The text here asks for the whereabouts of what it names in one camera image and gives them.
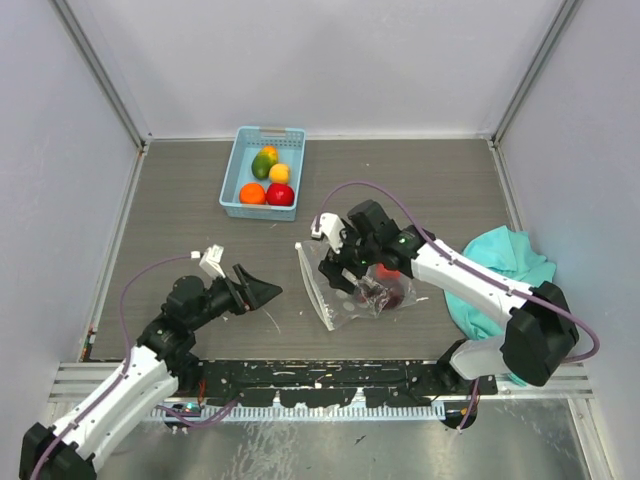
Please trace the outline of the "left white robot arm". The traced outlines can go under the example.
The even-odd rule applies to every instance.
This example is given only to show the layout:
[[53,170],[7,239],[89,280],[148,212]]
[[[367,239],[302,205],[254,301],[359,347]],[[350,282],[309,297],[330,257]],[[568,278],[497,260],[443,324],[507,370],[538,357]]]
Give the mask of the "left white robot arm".
[[36,423],[25,433],[19,478],[94,479],[155,407],[174,393],[194,393],[200,384],[191,353],[196,330],[227,313],[258,310],[283,291],[239,264],[233,270],[234,279],[217,276],[210,285],[197,276],[176,280],[160,314],[110,376],[53,425]]

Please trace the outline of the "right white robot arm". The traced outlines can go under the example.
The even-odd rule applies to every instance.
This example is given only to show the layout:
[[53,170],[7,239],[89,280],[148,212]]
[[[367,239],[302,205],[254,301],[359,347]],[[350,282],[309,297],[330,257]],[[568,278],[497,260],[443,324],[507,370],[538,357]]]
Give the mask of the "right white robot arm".
[[419,227],[400,228],[373,200],[341,219],[318,214],[311,236],[328,252],[318,270],[335,289],[352,294],[373,265],[429,283],[491,318],[499,335],[454,343],[439,359],[444,390],[459,394],[479,377],[512,374],[529,385],[545,385],[579,340],[561,289],[550,282],[530,286],[499,275]]

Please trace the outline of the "green orange fake mango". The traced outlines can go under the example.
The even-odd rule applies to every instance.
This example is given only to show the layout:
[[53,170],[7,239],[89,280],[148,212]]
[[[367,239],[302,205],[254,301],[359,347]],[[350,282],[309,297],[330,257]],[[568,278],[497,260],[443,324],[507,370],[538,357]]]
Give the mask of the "green orange fake mango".
[[279,162],[279,154],[275,146],[266,145],[255,155],[251,163],[251,172],[258,180],[269,177],[270,168]]

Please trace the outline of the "red fake apple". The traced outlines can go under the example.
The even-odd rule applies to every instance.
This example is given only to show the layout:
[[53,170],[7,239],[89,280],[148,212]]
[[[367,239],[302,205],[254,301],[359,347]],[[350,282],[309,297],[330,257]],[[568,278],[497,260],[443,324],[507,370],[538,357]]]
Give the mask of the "red fake apple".
[[295,191],[287,184],[272,183],[266,190],[266,202],[271,206],[292,206]]

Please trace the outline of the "clear zip top bag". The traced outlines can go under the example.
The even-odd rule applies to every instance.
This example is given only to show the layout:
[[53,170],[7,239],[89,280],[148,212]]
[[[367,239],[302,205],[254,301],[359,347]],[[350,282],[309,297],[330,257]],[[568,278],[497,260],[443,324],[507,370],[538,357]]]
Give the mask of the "clear zip top bag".
[[[318,270],[319,262],[325,257],[329,250],[326,243],[313,240],[297,242],[295,249],[301,267],[301,274],[304,287],[318,317],[329,331],[335,331],[346,323],[356,318],[375,319],[387,312],[396,311],[403,307],[408,307],[417,302],[417,294],[412,280],[402,275],[396,280],[402,284],[406,291],[404,302],[395,310],[387,310],[379,316],[370,316],[366,310],[359,308],[349,295],[339,290],[334,290],[329,286],[327,278]],[[356,286],[364,281],[386,282],[376,277],[376,265],[370,266],[367,273],[360,279]]]

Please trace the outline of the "yellow fake peach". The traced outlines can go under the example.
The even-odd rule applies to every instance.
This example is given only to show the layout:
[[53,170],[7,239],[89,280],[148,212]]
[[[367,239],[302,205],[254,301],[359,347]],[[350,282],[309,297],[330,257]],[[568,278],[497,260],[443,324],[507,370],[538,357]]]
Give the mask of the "yellow fake peach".
[[291,169],[287,164],[276,163],[269,170],[269,179],[272,183],[287,185],[290,182]]

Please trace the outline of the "orange fake fruit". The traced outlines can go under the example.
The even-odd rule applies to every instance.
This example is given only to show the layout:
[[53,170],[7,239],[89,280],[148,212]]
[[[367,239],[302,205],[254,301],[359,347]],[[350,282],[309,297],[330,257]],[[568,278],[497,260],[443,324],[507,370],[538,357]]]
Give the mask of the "orange fake fruit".
[[256,182],[245,184],[239,191],[239,201],[248,205],[265,205],[266,191],[263,186]]

